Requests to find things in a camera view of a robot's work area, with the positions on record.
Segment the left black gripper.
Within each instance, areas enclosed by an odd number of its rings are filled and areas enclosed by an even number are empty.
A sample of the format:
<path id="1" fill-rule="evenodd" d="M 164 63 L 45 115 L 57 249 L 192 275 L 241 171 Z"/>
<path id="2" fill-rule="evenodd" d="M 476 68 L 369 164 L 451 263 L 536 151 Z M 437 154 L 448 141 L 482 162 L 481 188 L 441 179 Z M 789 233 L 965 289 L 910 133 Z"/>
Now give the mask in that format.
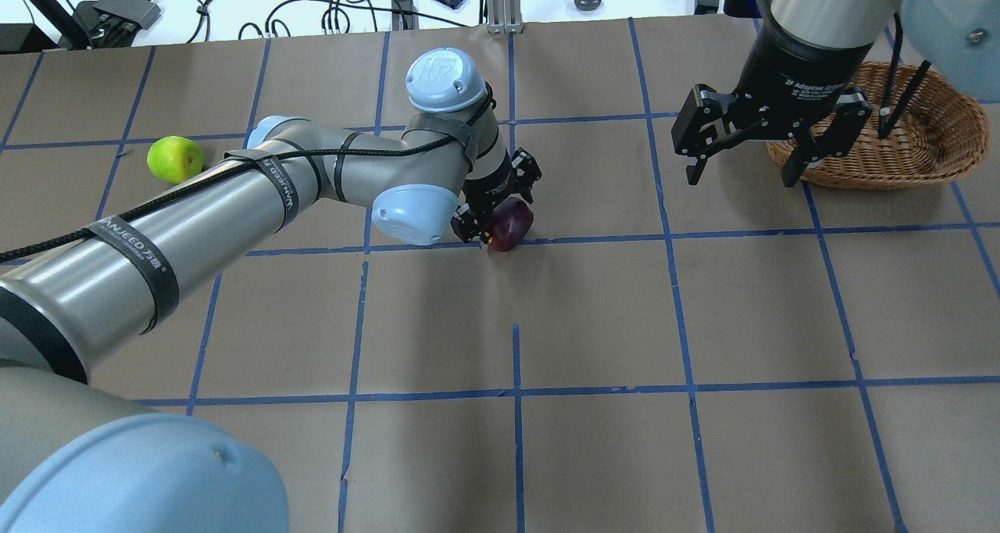
<path id="1" fill-rule="evenodd" d="M 518 195 L 527 204 L 534 202 L 532 191 L 536 181 L 542 177 L 535 156 L 524 148 L 516 148 L 513 156 L 509 152 L 492 172 L 485 177 L 467 178 L 462 191 L 465 203 L 471 210 L 457 210 L 452 215 L 452 230 L 464 244 L 473 241 L 489 244 L 486 223 L 496 206 L 511 195 Z"/>

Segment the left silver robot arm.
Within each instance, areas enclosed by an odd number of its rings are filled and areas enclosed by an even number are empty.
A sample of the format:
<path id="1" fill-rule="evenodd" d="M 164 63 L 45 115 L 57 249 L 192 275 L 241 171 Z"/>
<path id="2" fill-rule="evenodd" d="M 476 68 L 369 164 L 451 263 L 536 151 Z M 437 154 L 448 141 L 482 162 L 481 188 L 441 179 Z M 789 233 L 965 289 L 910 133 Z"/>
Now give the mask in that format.
<path id="1" fill-rule="evenodd" d="M 515 247 L 534 156 L 511 151 L 470 55 L 436 48 L 405 74 L 400 140 L 268 116 L 246 148 L 135 209 L 4 252 L 4 532 L 287 532 L 288 494 L 257 448 L 221 427 L 95 389 L 91 370 L 319 199 L 428 247 Z"/>

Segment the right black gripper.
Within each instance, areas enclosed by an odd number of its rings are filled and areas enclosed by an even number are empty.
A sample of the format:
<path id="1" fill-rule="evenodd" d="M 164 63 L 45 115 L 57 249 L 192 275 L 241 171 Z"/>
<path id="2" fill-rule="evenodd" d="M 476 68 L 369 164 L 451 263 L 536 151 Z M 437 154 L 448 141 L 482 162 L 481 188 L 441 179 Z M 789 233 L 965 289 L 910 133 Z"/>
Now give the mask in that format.
<path id="1" fill-rule="evenodd" d="M 675 119 L 673 148 L 687 160 L 687 183 L 699 184 L 711 156 L 747 140 L 793 133 L 795 148 L 781 167 L 786 188 L 822 160 L 846 156 L 872 114 L 861 88 L 846 89 L 866 55 L 867 45 L 808 44 L 779 25 L 763 25 L 732 94 L 696 84 Z M 829 126 L 814 135 L 807 126 L 831 110 Z"/>

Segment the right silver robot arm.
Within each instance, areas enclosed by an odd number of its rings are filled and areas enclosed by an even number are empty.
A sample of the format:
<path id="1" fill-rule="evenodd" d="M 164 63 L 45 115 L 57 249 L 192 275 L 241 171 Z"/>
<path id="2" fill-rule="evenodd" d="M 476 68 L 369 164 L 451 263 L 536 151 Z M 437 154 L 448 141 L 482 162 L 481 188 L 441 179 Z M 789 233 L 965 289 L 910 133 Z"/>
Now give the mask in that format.
<path id="1" fill-rule="evenodd" d="M 923 80 L 896 106 L 873 108 L 851 80 L 882 28 L 898 25 L 922 67 L 974 98 L 998 98 L 998 0 L 755 0 L 762 28 L 735 89 L 697 84 L 672 127 L 675 153 L 696 185 L 716 153 L 744 141 L 793 141 L 781 169 L 792 187 L 810 167 L 843 158 L 871 116 L 889 133 Z"/>

